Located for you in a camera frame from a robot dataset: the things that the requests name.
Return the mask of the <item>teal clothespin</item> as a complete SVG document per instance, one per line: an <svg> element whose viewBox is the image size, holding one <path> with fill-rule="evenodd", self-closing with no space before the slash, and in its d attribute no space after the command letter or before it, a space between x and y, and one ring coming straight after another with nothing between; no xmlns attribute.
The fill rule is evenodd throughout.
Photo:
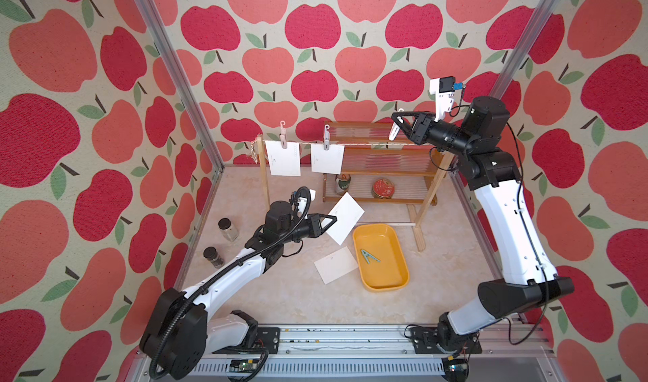
<svg viewBox="0 0 648 382"><path fill-rule="evenodd" d="M360 253L361 253L361 256L364 259L364 262L367 265L371 264L372 262L381 263L381 261L377 257L372 255L372 253L367 251L367 250L361 249Z"/></svg>

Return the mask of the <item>white clothespin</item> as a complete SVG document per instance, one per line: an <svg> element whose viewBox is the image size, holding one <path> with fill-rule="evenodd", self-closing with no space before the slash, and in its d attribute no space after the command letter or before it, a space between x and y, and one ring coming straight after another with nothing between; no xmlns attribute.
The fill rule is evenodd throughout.
<svg viewBox="0 0 648 382"><path fill-rule="evenodd" d="M396 140L397 136L398 136L398 133L400 132L400 130L401 130L402 126L403 126L404 120L403 120L402 116L398 112L393 113L392 116L391 116L391 119L393 121L393 125L391 126L391 130L390 130L390 133L389 133L389 136L388 136L388 140L390 142L394 142Z"/></svg>

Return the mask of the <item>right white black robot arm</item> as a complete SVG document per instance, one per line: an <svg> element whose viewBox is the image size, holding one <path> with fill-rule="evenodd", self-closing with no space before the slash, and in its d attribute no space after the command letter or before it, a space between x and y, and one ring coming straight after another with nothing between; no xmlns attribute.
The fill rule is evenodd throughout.
<svg viewBox="0 0 648 382"><path fill-rule="evenodd" d="M516 159L499 147L510 118L501 100L474 98L459 126L424 112L395 112L391 117L391 136L401 131L418 146L430 144L457 157L457 167L481 204L501 253L503 277L482 282L473 300L440 317L436 345L441 351L458 352L479 331L506 316L545 309L575 291L574 282L558 274L538 238Z"/></svg>

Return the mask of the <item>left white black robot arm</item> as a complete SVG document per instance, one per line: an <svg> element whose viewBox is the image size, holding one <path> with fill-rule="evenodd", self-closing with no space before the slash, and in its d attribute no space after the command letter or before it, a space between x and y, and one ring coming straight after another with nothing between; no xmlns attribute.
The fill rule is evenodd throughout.
<svg viewBox="0 0 648 382"><path fill-rule="evenodd" d="M269 358L256 348L258 322L234 310L215 319L218 310L249 282L285 257L287 243L319 238L337 223L334 215L310 212L312 193L302 186L288 201L275 201L244 248L211 277L184 290L162 292L144 329L140 350L150 358L148 376L160 380L185 378L207 352L259 354L260 367Z"/></svg>

